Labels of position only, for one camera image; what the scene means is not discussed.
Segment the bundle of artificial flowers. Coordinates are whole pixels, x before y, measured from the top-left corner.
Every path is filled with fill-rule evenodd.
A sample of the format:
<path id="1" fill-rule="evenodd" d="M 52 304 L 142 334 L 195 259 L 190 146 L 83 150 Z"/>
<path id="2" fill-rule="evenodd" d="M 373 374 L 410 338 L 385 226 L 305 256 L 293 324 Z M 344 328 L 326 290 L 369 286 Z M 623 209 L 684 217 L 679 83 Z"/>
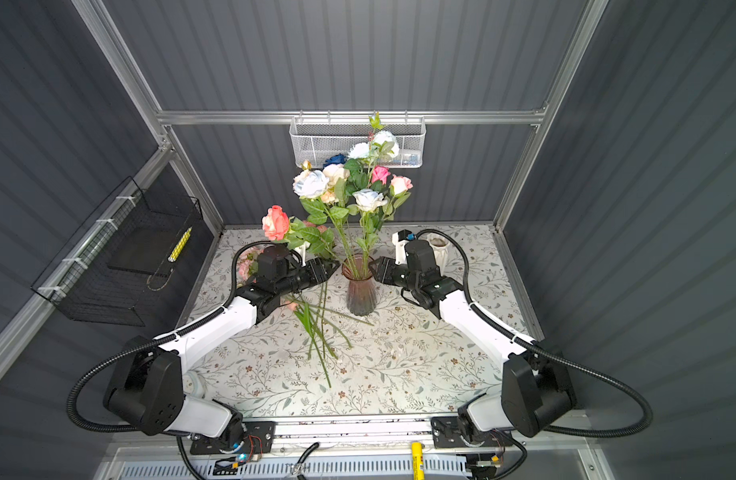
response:
<path id="1" fill-rule="evenodd" d="M 327 306 L 329 282 L 304 291 L 296 291 L 297 268 L 302 266 L 297 252 L 285 244 L 268 239 L 253 241 L 237 250 L 231 263 L 232 295 L 248 298 L 257 308 L 259 322 L 281 307 L 290 307 L 309 338 L 307 356 L 317 358 L 328 385 L 331 385 L 327 361 L 338 355 L 328 339 L 330 331 L 352 346 L 343 330 L 329 318 L 331 313 L 354 320 L 351 314 Z"/>

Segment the white ribbed ceramic vase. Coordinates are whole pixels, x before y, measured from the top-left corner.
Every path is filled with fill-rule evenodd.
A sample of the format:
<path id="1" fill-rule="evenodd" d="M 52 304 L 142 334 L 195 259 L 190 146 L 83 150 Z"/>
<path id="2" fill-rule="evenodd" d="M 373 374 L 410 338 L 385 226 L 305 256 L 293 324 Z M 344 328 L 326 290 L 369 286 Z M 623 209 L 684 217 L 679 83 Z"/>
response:
<path id="1" fill-rule="evenodd" d="M 434 251 L 435 261 L 440 269 L 440 272 L 442 274 L 445 274 L 450 257 L 450 241 L 447 238 L 438 234 L 431 234 L 428 238 L 428 242 Z"/>

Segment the coral red rose stem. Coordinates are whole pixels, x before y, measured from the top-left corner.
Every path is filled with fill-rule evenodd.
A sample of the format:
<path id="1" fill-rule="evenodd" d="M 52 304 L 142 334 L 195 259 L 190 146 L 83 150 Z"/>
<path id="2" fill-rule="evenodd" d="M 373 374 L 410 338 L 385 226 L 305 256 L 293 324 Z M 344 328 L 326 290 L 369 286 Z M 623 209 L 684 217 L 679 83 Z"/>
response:
<path id="1" fill-rule="evenodd" d="M 281 206 L 273 205 L 262 218 L 262 229 L 266 238 L 275 243 L 285 244 L 293 250 L 304 241 L 311 246 L 308 259 L 320 257 L 335 259 L 335 234 L 325 225 L 316 225 L 307 220 L 289 217 Z"/>

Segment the light pink rose stem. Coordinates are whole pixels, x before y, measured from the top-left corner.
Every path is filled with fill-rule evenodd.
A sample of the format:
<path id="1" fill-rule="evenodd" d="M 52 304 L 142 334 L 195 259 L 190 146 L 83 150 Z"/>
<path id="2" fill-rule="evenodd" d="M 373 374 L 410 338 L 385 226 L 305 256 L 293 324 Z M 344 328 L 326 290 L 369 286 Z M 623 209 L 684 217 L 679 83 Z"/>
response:
<path id="1" fill-rule="evenodd" d="M 389 189 L 384 195 L 386 203 L 382 207 L 385 217 L 392 217 L 400 206 L 411 196 L 412 180 L 405 176 L 395 175 L 389 183 Z"/>

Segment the pale blue white rose stem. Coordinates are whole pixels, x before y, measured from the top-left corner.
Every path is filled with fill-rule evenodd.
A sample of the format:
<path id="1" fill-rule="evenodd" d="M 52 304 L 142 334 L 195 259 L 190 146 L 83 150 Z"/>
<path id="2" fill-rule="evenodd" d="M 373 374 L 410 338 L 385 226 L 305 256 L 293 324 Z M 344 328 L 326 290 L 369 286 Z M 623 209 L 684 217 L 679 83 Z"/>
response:
<path id="1" fill-rule="evenodd" d="M 334 227 L 344 248 L 347 262 L 354 261 L 356 254 L 346 231 L 350 215 L 347 208 L 346 187 L 347 181 L 346 183 L 340 182 L 336 187 L 341 202 L 325 204 L 320 199 L 328 188 L 328 179 L 324 175 L 323 169 L 304 169 L 293 181 L 293 191 L 299 197 L 304 210 L 308 214 L 307 220 L 316 225 L 330 223 Z"/>

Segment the magenta rose stem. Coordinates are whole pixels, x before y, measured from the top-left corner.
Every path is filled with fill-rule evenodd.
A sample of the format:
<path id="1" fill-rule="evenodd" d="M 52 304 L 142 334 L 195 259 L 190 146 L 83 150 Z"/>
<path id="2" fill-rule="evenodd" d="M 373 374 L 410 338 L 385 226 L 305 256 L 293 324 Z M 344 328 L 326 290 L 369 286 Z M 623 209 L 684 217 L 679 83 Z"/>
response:
<path id="1" fill-rule="evenodd" d="M 371 183 L 379 182 L 383 185 L 386 185 L 389 176 L 390 176 L 390 170 L 384 166 L 378 165 L 372 171 Z"/>

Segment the cream pink rose stem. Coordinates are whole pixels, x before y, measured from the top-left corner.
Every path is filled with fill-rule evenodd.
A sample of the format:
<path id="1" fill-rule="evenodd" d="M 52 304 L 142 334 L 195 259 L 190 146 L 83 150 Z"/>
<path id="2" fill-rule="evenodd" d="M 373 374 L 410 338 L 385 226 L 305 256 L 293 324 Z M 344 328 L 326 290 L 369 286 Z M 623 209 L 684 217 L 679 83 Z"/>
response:
<path id="1" fill-rule="evenodd" d="M 346 169 L 343 164 L 331 164 L 323 169 L 323 173 L 328 179 L 328 188 L 321 195 L 320 199 L 325 204 L 341 202 L 341 197 L 340 194 L 336 192 L 336 187 L 340 182 L 346 183 L 351 172 Z"/>

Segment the white green peony stem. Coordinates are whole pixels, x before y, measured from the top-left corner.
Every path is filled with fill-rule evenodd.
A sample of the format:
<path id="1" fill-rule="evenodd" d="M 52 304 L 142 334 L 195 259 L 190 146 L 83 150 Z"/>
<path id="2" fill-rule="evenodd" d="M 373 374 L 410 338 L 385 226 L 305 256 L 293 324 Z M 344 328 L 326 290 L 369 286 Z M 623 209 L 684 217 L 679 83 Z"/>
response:
<path id="1" fill-rule="evenodd" d="M 355 144 L 347 154 L 347 169 L 350 172 L 360 170 L 370 176 L 373 169 L 386 164 L 399 156 L 400 147 L 397 137 L 387 129 L 376 111 L 369 117 L 371 133 L 368 140 Z"/>

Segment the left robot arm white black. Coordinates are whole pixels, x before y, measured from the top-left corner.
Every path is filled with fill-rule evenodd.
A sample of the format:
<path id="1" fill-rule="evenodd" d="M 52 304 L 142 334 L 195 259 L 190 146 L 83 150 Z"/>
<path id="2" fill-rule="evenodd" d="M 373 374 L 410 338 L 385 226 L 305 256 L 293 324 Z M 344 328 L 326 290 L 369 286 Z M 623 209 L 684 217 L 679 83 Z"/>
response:
<path id="1" fill-rule="evenodd" d="M 182 328 L 131 341 L 136 353 L 116 361 L 104 407 L 146 435 L 193 434 L 215 440 L 221 451 L 250 445 L 243 416 L 234 408 L 183 388 L 184 375 L 211 350 L 274 313 L 284 296 L 326 283 L 336 260 L 301 254 L 281 244 L 266 247 L 248 283 L 234 285 L 228 301 Z"/>

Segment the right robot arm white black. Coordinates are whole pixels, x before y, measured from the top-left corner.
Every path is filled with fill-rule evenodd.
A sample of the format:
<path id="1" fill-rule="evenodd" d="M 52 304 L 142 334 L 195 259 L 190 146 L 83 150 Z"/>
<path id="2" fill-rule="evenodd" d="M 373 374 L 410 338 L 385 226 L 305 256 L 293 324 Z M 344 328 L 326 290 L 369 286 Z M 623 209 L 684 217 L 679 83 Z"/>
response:
<path id="1" fill-rule="evenodd" d="M 499 393 L 480 394 L 458 409 L 463 441 L 473 444 L 497 430 L 534 437 L 576 406 L 567 367 L 519 345 L 520 340 L 538 343 L 473 301 L 462 283 L 443 275 L 429 242 L 408 230 L 394 234 L 392 242 L 393 259 L 370 263 L 374 279 L 410 294 L 413 303 L 453 326 L 502 366 Z"/>

